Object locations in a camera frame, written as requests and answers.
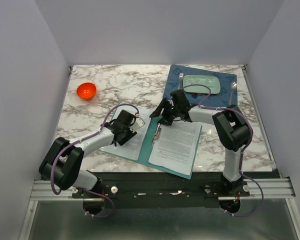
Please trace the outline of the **silver metal folder clip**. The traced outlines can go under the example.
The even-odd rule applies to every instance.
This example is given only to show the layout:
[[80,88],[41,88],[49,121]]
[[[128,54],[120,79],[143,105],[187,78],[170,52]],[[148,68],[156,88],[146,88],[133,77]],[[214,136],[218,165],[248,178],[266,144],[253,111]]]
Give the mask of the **silver metal folder clip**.
[[153,139],[152,139],[152,146],[154,146],[155,142],[159,139],[160,132],[161,132],[161,124],[158,123],[157,128],[154,133],[154,136],[153,136]]

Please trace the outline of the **printed paper sheets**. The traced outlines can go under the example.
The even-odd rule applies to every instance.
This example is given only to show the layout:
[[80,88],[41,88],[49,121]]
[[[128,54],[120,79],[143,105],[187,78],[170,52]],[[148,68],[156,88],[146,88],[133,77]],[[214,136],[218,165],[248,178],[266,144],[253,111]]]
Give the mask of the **printed paper sheets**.
[[138,106],[139,114],[141,119],[144,121],[144,125],[138,129],[137,134],[128,140],[124,145],[120,146],[117,144],[116,146],[108,145],[101,147],[99,150],[108,154],[112,154],[121,158],[125,158],[132,161],[137,161],[141,152],[142,143],[146,136],[149,124],[151,110]]

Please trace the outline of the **printed paper stack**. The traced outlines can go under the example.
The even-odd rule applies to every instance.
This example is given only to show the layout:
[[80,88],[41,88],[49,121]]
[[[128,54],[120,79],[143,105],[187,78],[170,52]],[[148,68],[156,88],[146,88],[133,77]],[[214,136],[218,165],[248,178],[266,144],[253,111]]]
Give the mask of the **printed paper stack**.
[[166,173],[190,179],[193,172],[202,126],[194,122],[161,125],[148,163]]

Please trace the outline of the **teal plastic file folder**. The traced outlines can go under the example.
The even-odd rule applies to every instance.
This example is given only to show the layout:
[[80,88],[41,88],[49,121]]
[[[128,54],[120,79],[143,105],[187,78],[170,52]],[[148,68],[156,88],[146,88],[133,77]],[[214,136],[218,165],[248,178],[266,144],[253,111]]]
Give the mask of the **teal plastic file folder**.
[[133,162],[136,162],[138,164],[141,164],[141,165],[144,165],[147,167],[154,168],[156,170],[160,170],[160,169],[155,168],[155,166],[148,163],[148,161],[149,161],[149,157],[151,155],[152,149],[153,149],[152,141],[154,138],[154,134],[157,129],[158,121],[160,119],[161,119],[160,117],[150,118],[150,123],[149,123],[148,129],[147,129],[145,138],[142,142],[138,160],[137,161],[132,160]]

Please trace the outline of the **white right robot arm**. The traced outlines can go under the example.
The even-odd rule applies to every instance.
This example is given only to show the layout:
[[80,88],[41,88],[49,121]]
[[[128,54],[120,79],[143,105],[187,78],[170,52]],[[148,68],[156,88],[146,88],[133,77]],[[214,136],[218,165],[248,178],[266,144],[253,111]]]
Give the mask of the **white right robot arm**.
[[176,118],[189,123],[214,125],[222,145],[225,147],[225,165],[220,178],[220,191],[231,196],[243,184],[243,156],[253,138],[253,129],[237,105],[209,107],[190,104],[183,90],[170,94],[172,102],[163,98],[150,118],[161,116],[161,126],[171,126]]

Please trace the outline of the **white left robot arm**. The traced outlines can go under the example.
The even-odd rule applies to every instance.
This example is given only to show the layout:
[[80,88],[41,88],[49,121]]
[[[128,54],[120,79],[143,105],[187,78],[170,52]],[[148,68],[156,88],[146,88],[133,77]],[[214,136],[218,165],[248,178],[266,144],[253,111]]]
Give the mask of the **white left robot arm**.
[[62,191],[75,187],[83,189],[91,198],[97,197],[101,191],[100,178],[81,169],[83,159],[102,147],[124,145],[143,125],[138,113],[121,110],[117,118],[91,134],[72,140],[59,137],[52,143],[38,172],[50,180],[52,187],[57,186]]

